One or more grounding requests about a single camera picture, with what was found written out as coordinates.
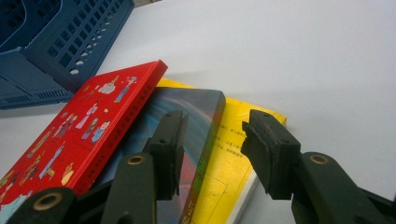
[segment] book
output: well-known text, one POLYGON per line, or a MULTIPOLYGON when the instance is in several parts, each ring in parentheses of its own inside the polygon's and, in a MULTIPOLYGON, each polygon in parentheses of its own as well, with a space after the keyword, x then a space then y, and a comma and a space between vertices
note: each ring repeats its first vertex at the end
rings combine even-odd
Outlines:
MULTIPOLYGON (((167 78, 162 78, 159 86, 191 88, 167 78)), ((280 113, 226 97, 200 195, 196 203, 186 204, 185 209, 191 213, 184 217, 183 223, 238 222, 250 194, 259 182, 248 158, 240 152, 246 137, 242 121, 248 121, 250 109, 270 113, 286 125, 287 118, 280 113)))
POLYGON ((224 106, 225 97, 221 91, 157 87, 94 186, 113 178, 123 156, 143 150, 165 113, 180 109, 189 120, 183 140, 185 154, 179 195, 174 195, 172 201, 157 202, 158 223, 179 223, 185 204, 195 203, 197 199, 224 106))
POLYGON ((167 66, 144 63, 88 79, 0 181, 0 223, 42 189, 90 189, 167 66))

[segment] white table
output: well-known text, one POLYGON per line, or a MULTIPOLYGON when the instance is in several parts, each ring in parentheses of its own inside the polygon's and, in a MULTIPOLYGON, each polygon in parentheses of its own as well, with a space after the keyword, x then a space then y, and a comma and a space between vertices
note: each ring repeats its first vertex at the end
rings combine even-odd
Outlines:
MULTIPOLYGON (((134 10, 99 73, 162 59, 165 77, 283 113, 302 152, 393 200, 395 37, 392 0, 164 0, 134 10)), ((0 176, 63 106, 0 111, 0 176)), ((240 223, 293 223, 290 202, 259 185, 240 223)))

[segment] blue plastic crate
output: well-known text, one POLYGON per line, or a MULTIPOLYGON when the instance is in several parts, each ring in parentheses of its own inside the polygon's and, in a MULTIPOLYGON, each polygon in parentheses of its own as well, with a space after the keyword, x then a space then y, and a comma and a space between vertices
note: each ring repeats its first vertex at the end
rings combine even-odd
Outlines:
POLYGON ((133 8, 133 0, 0 1, 0 109, 67 102, 133 8))

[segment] yellow cover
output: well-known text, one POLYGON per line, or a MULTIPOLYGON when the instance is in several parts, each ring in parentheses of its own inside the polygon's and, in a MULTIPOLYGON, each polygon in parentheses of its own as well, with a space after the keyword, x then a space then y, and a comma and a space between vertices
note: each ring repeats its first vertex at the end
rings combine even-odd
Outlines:
MULTIPOLYGON (((191 88, 167 78, 162 78, 158 86, 191 88)), ((246 137, 242 130, 242 121, 248 121, 250 109, 270 113, 286 125, 286 117, 275 111, 226 98, 226 106, 197 204, 186 204, 195 206, 191 223, 234 223, 238 219, 239 210, 245 202, 240 197, 246 197, 247 191, 254 187, 252 182, 257 180, 248 158, 241 153, 241 146, 246 137)))

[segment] red book cover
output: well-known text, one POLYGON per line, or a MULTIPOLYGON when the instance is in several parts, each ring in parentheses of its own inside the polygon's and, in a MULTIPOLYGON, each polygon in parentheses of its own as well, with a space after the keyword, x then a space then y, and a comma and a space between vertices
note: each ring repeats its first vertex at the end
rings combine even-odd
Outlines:
POLYGON ((0 223, 47 188, 86 192, 147 101, 162 62, 91 77, 0 181, 0 223))

